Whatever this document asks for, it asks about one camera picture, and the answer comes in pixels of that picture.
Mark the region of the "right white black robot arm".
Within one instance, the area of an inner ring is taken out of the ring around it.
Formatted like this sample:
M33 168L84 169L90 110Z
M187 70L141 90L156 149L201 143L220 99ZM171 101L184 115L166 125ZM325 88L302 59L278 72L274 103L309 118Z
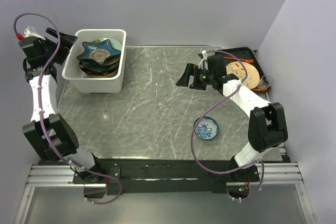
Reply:
M208 111L231 100L248 116L248 142L233 156L229 170L211 170L198 159L195 160L202 169L212 174L230 174L233 180L242 181L248 175L248 168L261 163L264 154L287 141L288 130L283 106L261 98L246 86L245 81L249 78L246 64L235 58L233 66L228 67L224 63L226 54L221 50L202 51L199 54L200 63L188 63L176 86L203 91L211 86L224 99L215 103Z

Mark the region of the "dark brown patterned plate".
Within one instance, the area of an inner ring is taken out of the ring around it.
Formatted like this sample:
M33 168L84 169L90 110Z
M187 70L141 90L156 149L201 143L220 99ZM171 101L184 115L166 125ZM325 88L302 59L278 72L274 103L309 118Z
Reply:
M80 69L89 77L93 78L109 78L114 77L118 73L119 63L106 65L107 70L93 70L84 66L83 62L79 63Z

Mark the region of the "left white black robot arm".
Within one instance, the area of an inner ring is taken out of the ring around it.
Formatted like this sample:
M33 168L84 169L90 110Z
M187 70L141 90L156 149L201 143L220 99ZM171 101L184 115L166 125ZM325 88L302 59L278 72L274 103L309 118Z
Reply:
M77 37L57 33L48 27L46 33L59 39L53 42L28 26L18 35L25 54L23 70L33 93L33 113L23 134L42 161L63 161L86 183L103 180L104 169L90 152L80 148L74 130L58 111L56 101L56 64L63 64Z

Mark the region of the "pale green plate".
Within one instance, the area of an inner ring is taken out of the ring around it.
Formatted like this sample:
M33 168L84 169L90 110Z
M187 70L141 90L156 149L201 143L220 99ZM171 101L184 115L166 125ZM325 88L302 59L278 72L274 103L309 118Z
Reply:
M111 54L115 54L115 51L121 51L122 44L113 38L97 38L92 41L94 44L98 44L98 48L109 51Z

